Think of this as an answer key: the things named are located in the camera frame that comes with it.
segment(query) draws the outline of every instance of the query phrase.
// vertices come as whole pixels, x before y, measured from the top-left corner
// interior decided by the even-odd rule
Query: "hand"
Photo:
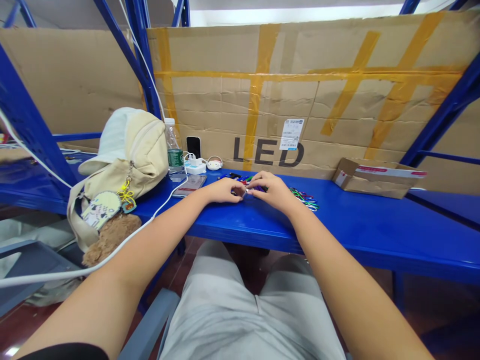
[[[240,181],[224,177],[200,190],[209,203],[239,203],[243,200],[246,188]]]
[[[256,186],[267,187],[268,191],[263,192],[252,189]],[[292,194],[283,180],[268,171],[260,171],[256,174],[251,179],[250,184],[247,185],[247,189],[249,189],[249,194],[262,199],[284,214],[300,204],[300,201],[295,198],[295,195]]]

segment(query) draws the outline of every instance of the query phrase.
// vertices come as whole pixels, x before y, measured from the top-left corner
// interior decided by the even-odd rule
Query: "white charger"
[[[185,162],[185,169],[187,174],[200,175],[207,172],[207,166],[203,163],[203,159],[189,153],[188,161]]]

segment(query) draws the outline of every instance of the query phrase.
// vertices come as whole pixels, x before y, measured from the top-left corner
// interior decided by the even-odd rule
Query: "bottle label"
[[[169,167],[179,167],[184,165],[184,152],[180,149],[170,149],[168,150],[168,166]]]

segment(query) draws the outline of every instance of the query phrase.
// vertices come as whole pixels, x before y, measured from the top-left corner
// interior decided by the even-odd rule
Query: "person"
[[[284,213],[309,264],[286,255],[259,295],[244,286],[220,241],[200,249],[172,317],[161,359],[433,359],[387,294],[277,176],[247,188]],[[116,359],[137,304],[203,208],[238,203],[244,185],[224,178],[163,212],[81,286],[26,341],[15,359]]]

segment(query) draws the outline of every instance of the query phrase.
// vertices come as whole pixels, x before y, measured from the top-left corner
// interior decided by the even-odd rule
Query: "bag strap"
[[[82,193],[82,189],[84,188],[87,181],[93,177],[104,171],[106,168],[103,167],[100,170],[94,172],[89,177],[83,179],[75,186],[73,186],[70,190],[70,197],[68,198],[68,207],[66,210],[66,217],[68,222],[70,223],[71,229],[75,234],[76,241],[78,242],[78,247],[85,253],[89,249],[90,245],[96,243],[99,240],[99,232],[88,225],[75,211],[75,204],[77,199],[80,198],[80,194]],[[82,199],[82,211],[84,210],[84,206],[88,205],[87,200],[85,198]]]

